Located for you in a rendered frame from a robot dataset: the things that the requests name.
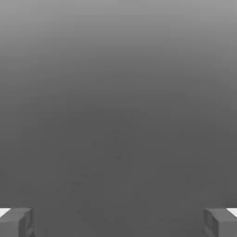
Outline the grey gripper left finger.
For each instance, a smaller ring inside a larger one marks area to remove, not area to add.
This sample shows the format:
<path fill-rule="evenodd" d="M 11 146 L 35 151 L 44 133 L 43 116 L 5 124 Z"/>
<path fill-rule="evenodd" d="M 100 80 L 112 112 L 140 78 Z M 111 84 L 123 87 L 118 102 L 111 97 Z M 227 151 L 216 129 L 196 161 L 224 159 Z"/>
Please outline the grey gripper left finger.
<path fill-rule="evenodd" d="M 35 237 L 34 210 L 0 207 L 0 237 Z"/>

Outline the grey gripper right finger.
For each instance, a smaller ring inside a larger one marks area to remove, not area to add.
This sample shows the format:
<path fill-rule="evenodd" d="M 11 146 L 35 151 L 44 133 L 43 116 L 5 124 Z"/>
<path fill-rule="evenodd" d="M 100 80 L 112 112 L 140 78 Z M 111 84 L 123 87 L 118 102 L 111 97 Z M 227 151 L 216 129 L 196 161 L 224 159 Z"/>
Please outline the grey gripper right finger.
<path fill-rule="evenodd" d="M 206 237 L 237 237 L 237 208 L 205 208 L 203 218 Z"/>

